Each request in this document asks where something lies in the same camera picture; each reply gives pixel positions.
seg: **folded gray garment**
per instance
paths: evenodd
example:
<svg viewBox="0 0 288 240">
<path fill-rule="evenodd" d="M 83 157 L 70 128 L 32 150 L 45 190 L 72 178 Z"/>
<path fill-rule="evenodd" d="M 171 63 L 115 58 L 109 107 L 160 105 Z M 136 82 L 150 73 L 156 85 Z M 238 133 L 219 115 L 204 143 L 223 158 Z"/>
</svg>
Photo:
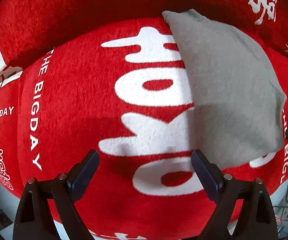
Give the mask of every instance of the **folded gray garment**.
<svg viewBox="0 0 288 240">
<path fill-rule="evenodd" d="M 224 169 L 281 149 L 286 95 L 262 47 L 193 9 L 163 17 L 187 70 L 197 145 L 208 160 Z"/>
</svg>

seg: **red bedding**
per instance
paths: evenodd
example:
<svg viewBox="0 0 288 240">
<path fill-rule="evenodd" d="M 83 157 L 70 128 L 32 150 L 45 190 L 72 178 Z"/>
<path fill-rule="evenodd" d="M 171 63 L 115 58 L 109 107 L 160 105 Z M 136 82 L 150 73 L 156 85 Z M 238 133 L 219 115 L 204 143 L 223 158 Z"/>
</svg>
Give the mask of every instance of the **red bedding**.
<svg viewBox="0 0 288 240">
<path fill-rule="evenodd" d="M 158 93 L 174 85 L 174 78 L 183 72 L 183 62 L 172 59 L 129 63 L 125 56 L 140 52 L 140 46 L 108 48 L 101 44 L 137 36 L 147 27 L 171 35 L 164 20 L 157 17 L 164 9 L 193 7 L 213 20 L 233 24 L 253 37 L 271 60 L 287 95 L 282 115 L 286 129 L 288 54 L 284 51 L 288 45 L 288 0 L 273 0 L 276 13 L 272 19 L 264 13 L 261 24 L 258 20 L 263 6 L 255 14 L 248 3 L 249 0 L 3 0 L 0 57 L 5 65 L 2 68 L 0 61 L 0 69 L 5 73 L 0 70 L 0 181 L 20 197 L 29 177 L 54 178 L 94 148 L 100 152 L 100 166 L 84 198 L 76 203 L 94 235 L 99 239 L 124 240 L 198 235 L 214 204 L 192 175 L 189 156 L 194 149 L 183 147 L 180 141 L 174 145 L 177 152 L 170 153 L 162 145 L 169 134 L 174 138 L 189 136 L 181 131 L 187 131 L 193 104 L 161 107 L 140 100 L 127 103 L 116 88 L 116 84 L 143 86 Z M 117 22 L 147 16 L 152 17 Z M 95 29 L 112 21 L 117 23 Z M 91 29 L 95 30 L 53 49 Z M 152 46 L 158 42 L 149 36 L 146 39 Z M 163 47 L 177 50 L 173 43 Z M 35 61 L 43 53 L 45 56 Z M 130 72 L 135 73 L 134 78 L 125 78 Z M 160 78 L 162 81 L 136 74 L 147 77 L 156 72 L 165 75 Z M 189 87 L 183 88 L 184 94 L 190 93 Z M 150 132 L 155 140 L 149 145 Z M 129 155 L 127 146 L 121 149 L 123 155 L 115 154 L 112 149 L 116 140 L 132 136 L 138 140 L 131 147 L 142 146 L 143 154 Z M 288 142 L 277 153 L 225 172 L 237 179 L 261 177 L 272 194 L 288 178 Z M 240 205 L 232 219 L 237 218 Z M 51 209 L 59 220 L 53 203 Z"/>
</svg>

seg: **white floor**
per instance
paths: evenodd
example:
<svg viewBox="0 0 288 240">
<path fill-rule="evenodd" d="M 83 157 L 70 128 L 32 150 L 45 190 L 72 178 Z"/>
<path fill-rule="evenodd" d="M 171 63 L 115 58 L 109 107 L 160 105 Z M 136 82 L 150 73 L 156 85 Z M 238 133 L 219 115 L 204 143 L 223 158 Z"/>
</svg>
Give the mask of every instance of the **white floor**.
<svg viewBox="0 0 288 240">
<path fill-rule="evenodd" d="M 271 195 L 271 201 L 273 205 L 278 205 L 282 200 L 284 195 L 286 194 L 286 189 L 288 185 L 288 180 L 286 180 L 277 191 Z M 14 222 L 15 215 L 17 211 L 17 207 L 19 205 L 19 199 L 13 196 L 10 192 L 8 192 L 1 184 L 0 184 L 0 207 L 5 212 L 5 214 Z M 1 235 L 5 238 L 5 240 L 12 240 L 13 234 L 13 225 L 8 226 L 0 231 Z M 59 232 L 59 235 L 62 240 L 69 240 L 68 236 L 63 228 L 63 225 L 55 221 L 56 228 Z"/>
</svg>

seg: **gray cloth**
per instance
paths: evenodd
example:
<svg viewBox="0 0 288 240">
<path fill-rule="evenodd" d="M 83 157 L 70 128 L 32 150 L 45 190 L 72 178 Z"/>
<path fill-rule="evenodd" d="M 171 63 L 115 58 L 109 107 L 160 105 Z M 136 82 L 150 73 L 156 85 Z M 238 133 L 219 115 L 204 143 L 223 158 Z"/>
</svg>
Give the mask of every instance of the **gray cloth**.
<svg viewBox="0 0 288 240">
<path fill-rule="evenodd" d="M 208 160 L 224 169 L 280 150 L 286 95 L 261 46 L 193 9 L 163 17 L 187 70 L 196 139 Z"/>
</svg>

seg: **screw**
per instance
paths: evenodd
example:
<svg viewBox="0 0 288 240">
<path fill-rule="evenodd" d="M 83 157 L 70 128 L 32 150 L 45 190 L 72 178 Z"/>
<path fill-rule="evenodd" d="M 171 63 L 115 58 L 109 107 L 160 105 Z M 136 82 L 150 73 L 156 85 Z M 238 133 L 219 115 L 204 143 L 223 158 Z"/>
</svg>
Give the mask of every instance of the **screw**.
<svg viewBox="0 0 288 240">
<path fill-rule="evenodd" d="M 28 180 L 27 180 L 27 182 L 29 183 L 29 184 L 32 184 L 33 182 L 35 181 L 35 178 L 29 178 Z"/>
<path fill-rule="evenodd" d="M 256 178 L 255 181 L 258 183 L 258 184 L 263 184 L 263 180 L 261 178 Z"/>
<path fill-rule="evenodd" d="M 224 178 L 225 178 L 226 180 L 231 180 L 231 179 L 233 178 L 233 176 L 232 176 L 231 174 L 229 174 L 229 173 L 225 173 L 225 174 L 224 174 Z"/>
<path fill-rule="evenodd" d="M 58 179 L 66 179 L 66 177 L 67 177 L 67 174 L 64 172 L 57 176 Z"/>
</svg>

